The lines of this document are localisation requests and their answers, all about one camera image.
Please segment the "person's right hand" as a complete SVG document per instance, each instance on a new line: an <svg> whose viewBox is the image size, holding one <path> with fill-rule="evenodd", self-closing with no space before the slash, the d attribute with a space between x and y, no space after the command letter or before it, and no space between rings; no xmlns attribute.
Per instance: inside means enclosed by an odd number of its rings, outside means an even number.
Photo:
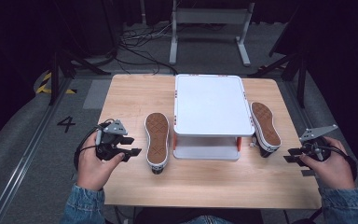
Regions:
<svg viewBox="0 0 358 224"><path fill-rule="evenodd" d="M326 161L316 161L302 154L299 158L309 166L330 189L355 189L351 167L345 158L333 151Z"/></svg>

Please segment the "grey metal stand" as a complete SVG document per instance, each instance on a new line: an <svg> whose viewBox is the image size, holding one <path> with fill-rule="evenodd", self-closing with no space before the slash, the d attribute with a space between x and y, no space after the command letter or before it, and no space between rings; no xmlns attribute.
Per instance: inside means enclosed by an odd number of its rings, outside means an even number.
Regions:
<svg viewBox="0 0 358 224"><path fill-rule="evenodd" d="M177 24L196 24L196 23L213 23L213 24L240 24L242 27L241 34L236 37L235 41L244 66L250 66L248 52L245 47L245 37L253 16L255 3L250 2L246 9L217 9L217 8L180 8L177 0L172 0L172 40L170 49L170 64L176 64L178 35Z"/></svg>

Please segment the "white two-tier shoe rack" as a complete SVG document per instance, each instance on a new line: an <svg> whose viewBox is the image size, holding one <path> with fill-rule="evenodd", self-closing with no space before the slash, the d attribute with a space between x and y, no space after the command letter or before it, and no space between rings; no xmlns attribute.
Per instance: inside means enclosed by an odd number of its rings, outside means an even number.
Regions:
<svg viewBox="0 0 358 224"><path fill-rule="evenodd" d="M178 75L173 131L177 159L238 160L241 139L255 133L241 78Z"/></svg>

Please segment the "person's legs in jeans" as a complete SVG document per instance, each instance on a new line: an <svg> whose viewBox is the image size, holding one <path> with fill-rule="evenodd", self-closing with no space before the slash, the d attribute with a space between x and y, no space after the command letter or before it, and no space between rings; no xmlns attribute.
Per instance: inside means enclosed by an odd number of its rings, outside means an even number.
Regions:
<svg viewBox="0 0 358 224"><path fill-rule="evenodd" d="M221 217L215 216L199 216L190 219L189 221L182 222L181 224L233 224Z"/></svg>

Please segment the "black canvas sneaker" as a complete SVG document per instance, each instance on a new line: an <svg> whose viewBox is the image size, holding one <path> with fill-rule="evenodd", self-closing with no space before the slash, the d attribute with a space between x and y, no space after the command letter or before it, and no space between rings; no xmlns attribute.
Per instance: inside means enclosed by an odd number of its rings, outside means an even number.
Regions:
<svg viewBox="0 0 358 224"><path fill-rule="evenodd" d="M255 136L260 155L267 158L282 144L282 139L274 126L273 113L268 106L258 102L252 102L250 109L255 124Z"/></svg>
<svg viewBox="0 0 358 224"><path fill-rule="evenodd" d="M152 113L145 119L147 134L146 160L152 173L159 175L163 172L168 161L169 122L164 114Z"/></svg>

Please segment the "metal floor rail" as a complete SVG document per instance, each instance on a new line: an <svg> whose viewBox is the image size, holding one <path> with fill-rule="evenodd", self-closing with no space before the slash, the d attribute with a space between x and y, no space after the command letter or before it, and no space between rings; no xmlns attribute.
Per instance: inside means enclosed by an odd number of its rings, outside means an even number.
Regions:
<svg viewBox="0 0 358 224"><path fill-rule="evenodd" d="M0 132L0 223L26 176L51 118L72 80L58 87L54 103L40 93L14 115Z"/></svg>

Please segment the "person's left hand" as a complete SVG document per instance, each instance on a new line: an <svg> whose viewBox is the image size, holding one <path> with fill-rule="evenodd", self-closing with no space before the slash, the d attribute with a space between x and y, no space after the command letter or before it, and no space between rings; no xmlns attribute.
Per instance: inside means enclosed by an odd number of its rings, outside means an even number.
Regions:
<svg viewBox="0 0 358 224"><path fill-rule="evenodd" d="M117 154L109 161L101 161L95 151L96 133L91 134L83 144L79 154L76 184L82 189L101 190L107 183L114 169L122 162L123 153Z"/></svg>

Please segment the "black tripod stand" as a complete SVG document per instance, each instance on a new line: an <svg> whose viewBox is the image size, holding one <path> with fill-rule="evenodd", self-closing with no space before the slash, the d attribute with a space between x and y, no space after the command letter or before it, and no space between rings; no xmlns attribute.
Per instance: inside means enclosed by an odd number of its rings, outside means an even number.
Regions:
<svg viewBox="0 0 358 224"><path fill-rule="evenodd" d="M257 71L248 77L262 77L267 73L278 68L280 65L286 63L286 67L283 69L281 78L285 81L292 80L295 76L297 78L296 98L301 108L305 107L304 94L305 94L305 82L307 72L307 56L309 53L310 39L303 35L299 39L299 43L296 45L294 53L290 53L280 60L276 61L265 67L262 70Z"/></svg>
<svg viewBox="0 0 358 224"><path fill-rule="evenodd" d="M79 63L81 67L85 67L94 74L109 75L109 72L105 72L96 65L89 63L80 56L75 55L68 49L57 49L52 55L51 61L50 105L54 105L62 93L60 90L60 73L62 73L65 78L74 78L76 76L76 66L72 64L72 61Z"/></svg>

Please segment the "yellow black hazard tape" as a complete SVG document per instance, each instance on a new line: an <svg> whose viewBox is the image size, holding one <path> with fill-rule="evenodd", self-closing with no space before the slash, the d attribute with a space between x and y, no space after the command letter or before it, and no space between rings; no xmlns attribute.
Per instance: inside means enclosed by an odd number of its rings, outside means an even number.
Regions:
<svg viewBox="0 0 358 224"><path fill-rule="evenodd" d="M36 89L36 93L48 93L48 94L52 94L52 89L48 89L47 88L47 84L51 79L51 73L48 72L45 74L42 82L40 83L39 87ZM76 94L77 90L76 89L67 89L66 94Z"/></svg>

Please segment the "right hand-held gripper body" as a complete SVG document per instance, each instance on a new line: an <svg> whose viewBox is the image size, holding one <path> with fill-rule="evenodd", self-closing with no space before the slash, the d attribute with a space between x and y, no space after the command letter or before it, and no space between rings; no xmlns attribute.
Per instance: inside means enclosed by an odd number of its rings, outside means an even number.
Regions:
<svg viewBox="0 0 358 224"><path fill-rule="evenodd" d="M316 161L327 160L333 148L327 143L324 135L337 129L337 125L307 129L299 137L302 144L300 151Z"/></svg>

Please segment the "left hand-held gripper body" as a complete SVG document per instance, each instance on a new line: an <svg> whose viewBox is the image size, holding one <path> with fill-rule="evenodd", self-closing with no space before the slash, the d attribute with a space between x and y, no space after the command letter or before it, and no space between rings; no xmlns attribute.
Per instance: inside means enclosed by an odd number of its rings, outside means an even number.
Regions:
<svg viewBox="0 0 358 224"><path fill-rule="evenodd" d="M100 160L109 161L119 153L126 153L127 149L119 148L128 132L119 119L107 120L97 126L95 141L96 155Z"/></svg>

